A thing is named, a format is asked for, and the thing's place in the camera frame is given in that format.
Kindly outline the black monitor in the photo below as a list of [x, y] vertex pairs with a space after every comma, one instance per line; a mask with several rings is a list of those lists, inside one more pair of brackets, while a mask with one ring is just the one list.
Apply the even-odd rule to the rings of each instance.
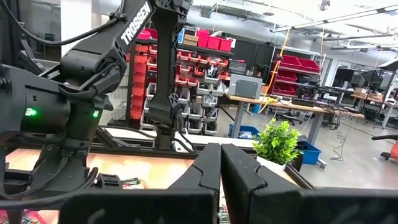
[[348, 89], [349, 83], [354, 75], [354, 70], [350, 68], [338, 68], [335, 73], [332, 87]]

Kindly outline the wooden desk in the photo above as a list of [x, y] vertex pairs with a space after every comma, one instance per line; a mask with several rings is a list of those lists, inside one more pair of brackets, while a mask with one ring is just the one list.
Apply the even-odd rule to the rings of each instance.
[[234, 119], [232, 135], [231, 135], [233, 138], [238, 137], [246, 103], [266, 105], [266, 106], [276, 107], [276, 108], [280, 108], [280, 109], [292, 109], [292, 110], [307, 111], [307, 112], [311, 112], [311, 113], [315, 114], [314, 120], [312, 122], [312, 126], [310, 128], [310, 132], [308, 134], [308, 141], [311, 144], [315, 144], [315, 141], [318, 136], [318, 131], [319, 131], [321, 123], [323, 121], [324, 114], [329, 113], [329, 114], [334, 114], [334, 115], [349, 116], [352, 118], [364, 119], [363, 114], [350, 113], [350, 112], [343, 111], [341, 109], [333, 110], [333, 109], [324, 109], [324, 108], [320, 108], [317, 106], [313, 106], [313, 107], [301, 106], [301, 105], [292, 104], [291, 102], [288, 102], [285, 100], [282, 100], [282, 101], [271, 100], [270, 103], [267, 103], [269, 97], [266, 97], [266, 96], [261, 96], [259, 99], [250, 99], [250, 98], [243, 98], [243, 97], [239, 97], [239, 96], [230, 95], [228, 93], [225, 93], [224, 95], [227, 98], [229, 98], [230, 100], [239, 102], [236, 116]]
[[366, 121], [373, 121], [374, 126], [379, 124], [385, 129], [393, 109], [398, 109], [398, 102], [392, 98], [385, 99], [381, 93], [356, 88], [351, 96], [355, 99], [354, 108], [362, 112]]

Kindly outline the green plant in white pot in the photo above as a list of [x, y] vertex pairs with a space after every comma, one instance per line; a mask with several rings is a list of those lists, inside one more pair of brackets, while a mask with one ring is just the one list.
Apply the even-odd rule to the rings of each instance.
[[299, 158], [303, 151], [298, 149], [300, 132], [290, 128], [288, 121], [277, 123], [276, 119], [266, 125], [253, 142], [256, 160], [276, 174], [281, 174], [287, 164]]

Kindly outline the grey box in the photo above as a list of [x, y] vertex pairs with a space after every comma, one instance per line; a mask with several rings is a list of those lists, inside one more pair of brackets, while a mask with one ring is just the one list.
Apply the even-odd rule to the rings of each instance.
[[229, 81], [228, 94], [258, 100], [261, 95], [261, 88], [261, 78], [232, 74]]

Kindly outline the blue plastic bin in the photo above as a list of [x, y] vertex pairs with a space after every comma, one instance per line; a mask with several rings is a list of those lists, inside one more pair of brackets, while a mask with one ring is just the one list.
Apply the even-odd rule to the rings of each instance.
[[313, 146], [312, 144], [305, 142], [305, 141], [300, 141], [298, 142], [297, 148], [300, 149], [303, 154], [303, 164], [306, 165], [316, 165], [319, 155], [321, 154], [321, 150]]
[[239, 132], [238, 132], [238, 138], [239, 139], [253, 139], [255, 135], [258, 135], [260, 133], [259, 130], [257, 130], [254, 126], [245, 126], [241, 125]]

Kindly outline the black orange chair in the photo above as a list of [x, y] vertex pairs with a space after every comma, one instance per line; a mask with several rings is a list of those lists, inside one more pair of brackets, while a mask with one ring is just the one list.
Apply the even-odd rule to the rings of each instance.
[[380, 154], [380, 156], [385, 158], [385, 160], [398, 159], [398, 134], [390, 134], [390, 135], [384, 135], [384, 136], [374, 136], [371, 139], [373, 141], [383, 140], [383, 139], [395, 140], [395, 143], [391, 147], [391, 150], [389, 152], [382, 152]]

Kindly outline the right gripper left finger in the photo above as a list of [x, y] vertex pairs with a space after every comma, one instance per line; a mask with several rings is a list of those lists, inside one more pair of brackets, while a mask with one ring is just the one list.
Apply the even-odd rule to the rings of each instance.
[[221, 146], [210, 143], [169, 188], [84, 191], [58, 224], [217, 224], [220, 180]]

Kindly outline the red bin rack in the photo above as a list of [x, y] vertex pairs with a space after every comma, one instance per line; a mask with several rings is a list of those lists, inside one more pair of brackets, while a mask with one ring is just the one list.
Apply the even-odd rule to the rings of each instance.
[[270, 69], [269, 94], [301, 97], [318, 85], [321, 68], [316, 61], [292, 55], [276, 56]]

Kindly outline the storage bin rack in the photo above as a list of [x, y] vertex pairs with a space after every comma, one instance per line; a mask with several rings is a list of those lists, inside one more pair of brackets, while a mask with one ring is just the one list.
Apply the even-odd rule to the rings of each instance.
[[[184, 45], [185, 34], [199, 37], [198, 45]], [[127, 125], [152, 130], [149, 103], [157, 91], [157, 31], [145, 28], [128, 54], [132, 67], [123, 82], [127, 105], [121, 120]], [[230, 39], [215, 36], [207, 29], [183, 28], [178, 35], [175, 87], [183, 125], [191, 134], [213, 136], [218, 130], [218, 100], [226, 93], [229, 78]]]

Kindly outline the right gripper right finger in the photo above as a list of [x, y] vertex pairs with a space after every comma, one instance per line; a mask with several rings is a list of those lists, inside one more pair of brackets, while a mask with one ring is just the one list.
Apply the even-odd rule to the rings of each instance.
[[398, 224], [398, 190], [302, 189], [233, 144], [221, 177], [231, 224]]

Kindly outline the cardboard box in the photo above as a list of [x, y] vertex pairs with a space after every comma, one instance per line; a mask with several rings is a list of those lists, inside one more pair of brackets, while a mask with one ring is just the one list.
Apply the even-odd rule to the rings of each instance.
[[191, 46], [197, 46], [199, 41], [199, 37], [195, 35], [189, 35], [185, 34], [183, 38], [183, 44], [184, 45], [191, 45]]

